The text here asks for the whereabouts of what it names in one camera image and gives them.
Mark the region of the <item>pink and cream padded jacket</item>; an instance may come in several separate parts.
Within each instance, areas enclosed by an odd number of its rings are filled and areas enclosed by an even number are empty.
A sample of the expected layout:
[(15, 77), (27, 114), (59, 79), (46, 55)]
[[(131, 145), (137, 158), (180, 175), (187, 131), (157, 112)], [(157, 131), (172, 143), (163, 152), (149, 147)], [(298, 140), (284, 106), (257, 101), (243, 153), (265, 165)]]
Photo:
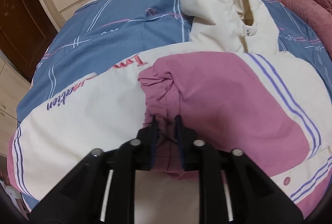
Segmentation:
[(34, 108), (10, 139), (10, 183), (41, 200), (92, 148), (114, 149), (156, 115), (156, 168), (176, 179), (172, 127), (217, 149), (239, 147), (307, 217), (331, 177), (331, 97), (307, 61), (278, 46), (262, 0), (179, 0), (189, 40), (142, 51), (90, 73)]

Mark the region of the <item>beige cabinet with drawers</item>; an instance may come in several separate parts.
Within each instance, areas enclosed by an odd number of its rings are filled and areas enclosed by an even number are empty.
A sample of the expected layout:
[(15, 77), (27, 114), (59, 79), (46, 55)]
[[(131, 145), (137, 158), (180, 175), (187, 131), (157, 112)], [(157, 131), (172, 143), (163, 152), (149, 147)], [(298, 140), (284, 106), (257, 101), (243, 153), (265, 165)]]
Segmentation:
[(30, 83), (3, 58), (0, 71), (0, 142), (1, 156), (6, 157), (9, 140), (17, 129), (17, 105), (28, 92)]

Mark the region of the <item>blue striped bed blanket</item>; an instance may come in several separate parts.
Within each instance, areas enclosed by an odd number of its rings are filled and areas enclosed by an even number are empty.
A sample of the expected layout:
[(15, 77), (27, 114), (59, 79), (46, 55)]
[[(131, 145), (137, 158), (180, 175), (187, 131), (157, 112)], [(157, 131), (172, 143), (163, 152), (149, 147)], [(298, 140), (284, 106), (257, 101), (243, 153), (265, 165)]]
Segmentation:
[[(316, 33), (278, 0), (262, 0), (280, 30), (278, 46), (309, 62), (331, 97), (331, 59)], [(101, 13), (96, 25), (92, 16)], [(37, 106), (90, 73), (101, 74), (142, 51), (189, 40), (192, 17), (179, 0), (96, 0), (65, 23), (38, 63), (32, 88), (17, 106), (18, 124)]]

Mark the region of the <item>brown wooden door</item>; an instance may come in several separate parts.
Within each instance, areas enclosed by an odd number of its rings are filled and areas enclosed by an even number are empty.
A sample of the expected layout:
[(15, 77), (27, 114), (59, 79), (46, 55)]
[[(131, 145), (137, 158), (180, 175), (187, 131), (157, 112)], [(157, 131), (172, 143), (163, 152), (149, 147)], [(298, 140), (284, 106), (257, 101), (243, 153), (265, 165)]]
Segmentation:
[(56, 35), (39, 0), (1, 0), (1, 52), (27, 81)]

